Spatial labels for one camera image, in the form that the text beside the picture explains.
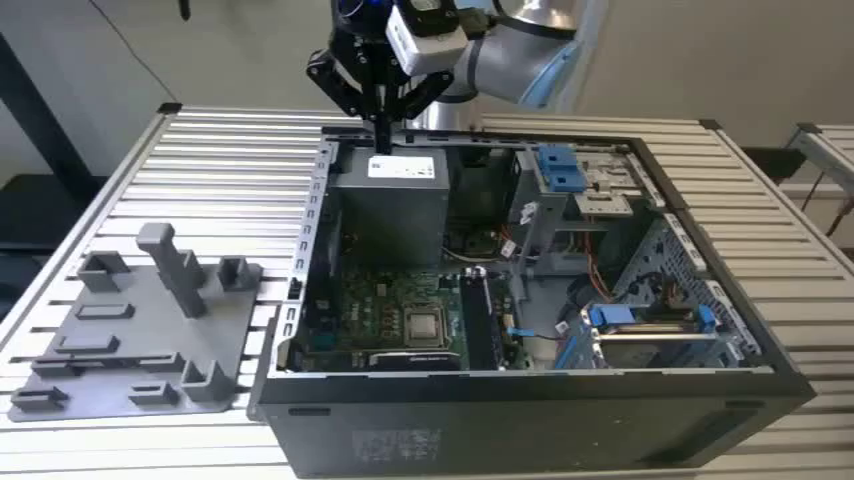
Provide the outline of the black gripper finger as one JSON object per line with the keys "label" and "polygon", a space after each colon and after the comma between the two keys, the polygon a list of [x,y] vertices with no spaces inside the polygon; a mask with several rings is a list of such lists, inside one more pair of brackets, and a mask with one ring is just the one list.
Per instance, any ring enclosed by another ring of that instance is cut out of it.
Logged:
{"label": "black gripper finger", "polygon": [[403,120],[413,120],[438,99],[454,81],[453,73],[431,73],[407,92],[402,88],[409,79],[395,79],[384,92],[384,151],[393,150],[393,130]]}
{"label": "black gripper finger", "polygon": [[330,50],[316,50],[308,59],[306,74],[335,105],[350,117],[360,117],[368,122],[374,134],[376,152],[386,151],[386,120],[380,113],[379,97],[368,80],[358,89],[338,69],[338,62]]}

